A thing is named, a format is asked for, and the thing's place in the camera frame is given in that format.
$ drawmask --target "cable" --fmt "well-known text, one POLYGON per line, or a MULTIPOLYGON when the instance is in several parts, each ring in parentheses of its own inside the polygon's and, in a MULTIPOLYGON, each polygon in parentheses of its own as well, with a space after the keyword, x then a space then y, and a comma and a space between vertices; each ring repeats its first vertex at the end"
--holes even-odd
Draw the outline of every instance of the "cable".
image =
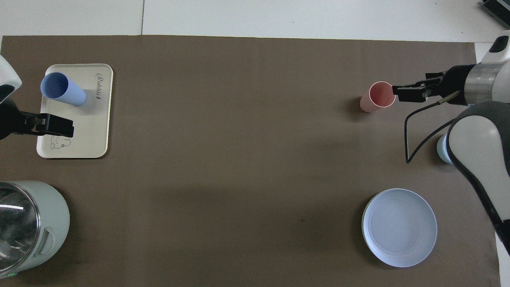
POLYGON ((441 104, 444 104, 448 101, 450 101, 451 99, 453 99, 454 97, 458 96, 460 94, 459 91, 455 91, 453 93, 451 93, 450 95, 440 99, 439 101, 433 103, 433 104, 430 104, 426 107, 423 107, 423 108, 420 108, 420 109, 417 109, 416 111, 410 113, 406 118, 405 118, 405 121, 404 121, 404 148, 405 148, 405 162, 406 163, 410 163, 411 160, 413 159, 413 157, 416 155, 416 153, 418 152, 418 150, 431 138, 433 137, 435 134, 437 134, 439 131, 441 131, 442 129, 446 128, 447 126, 449 126, 454 119, 451 119, 449 122, 443 124, 442 126, 438 127, 436 130, 434 130, 433 132, 431 132, 423 141, 421 141, 421 143, 416 147, 416 149, 413 151, 413 153, 411 154, 411 156, 409 156, 409 147, 407 145, 407 122, 409 121, 409 118, 411 118, 413 115, 421 112, 421 111, 424 111, 424 110, 427 110, 427 109, 430 109, 432 107, 435 107, 435 106, 439 106, 441 104))

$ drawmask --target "red cup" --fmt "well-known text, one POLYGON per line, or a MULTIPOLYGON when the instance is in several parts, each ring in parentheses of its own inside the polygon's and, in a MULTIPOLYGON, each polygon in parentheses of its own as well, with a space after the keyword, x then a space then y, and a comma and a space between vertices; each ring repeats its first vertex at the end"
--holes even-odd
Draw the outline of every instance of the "red cup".
POLYGON ((361 97, 360 108, 366 112, 375 112, 391 106, 395 98, 391 84, 375 82, 361 97))

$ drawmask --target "white table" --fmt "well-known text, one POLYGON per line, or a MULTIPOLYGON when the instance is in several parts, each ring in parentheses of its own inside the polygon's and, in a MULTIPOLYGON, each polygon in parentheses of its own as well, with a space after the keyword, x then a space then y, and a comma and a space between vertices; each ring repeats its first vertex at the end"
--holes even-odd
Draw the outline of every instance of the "white table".
MULTIPOLYGON (((504 28, 479 2, 0 0, 0 37, 161 34, 475 42, 480 61, 504 28)), ((510 257, 496 242, 501 285, 508 287, 510 257)))

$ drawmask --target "blue cup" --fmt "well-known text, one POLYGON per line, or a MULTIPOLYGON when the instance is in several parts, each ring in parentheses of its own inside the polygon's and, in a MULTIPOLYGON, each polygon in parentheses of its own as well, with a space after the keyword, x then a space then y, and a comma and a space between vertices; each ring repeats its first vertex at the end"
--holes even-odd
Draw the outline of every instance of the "blue cup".
POLYGON ((453 164, 448 155, 448 150, 446 149, 446 134, 439 138, 438 144, 436 146, 436 150, 438 151, 439 157, 448 164, 453 164))
POLYGON ((87 94, 63 73, 50 73, 41 81, 41 93, 48 99, 81 106, 87 94))

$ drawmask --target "tray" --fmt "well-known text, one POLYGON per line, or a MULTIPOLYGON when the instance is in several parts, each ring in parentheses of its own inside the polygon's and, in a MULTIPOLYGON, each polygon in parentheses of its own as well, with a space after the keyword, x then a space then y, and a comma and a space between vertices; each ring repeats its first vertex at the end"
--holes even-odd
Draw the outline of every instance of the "tray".
POLYGON ((37 153, 44 158, 98 158, 108 149, 113 70, 106 64, 56 64, 46 70, 70 77, 87 94, 79 106, 42 97, 41 113, 73 120, 74 136, 37 138, 37 153))

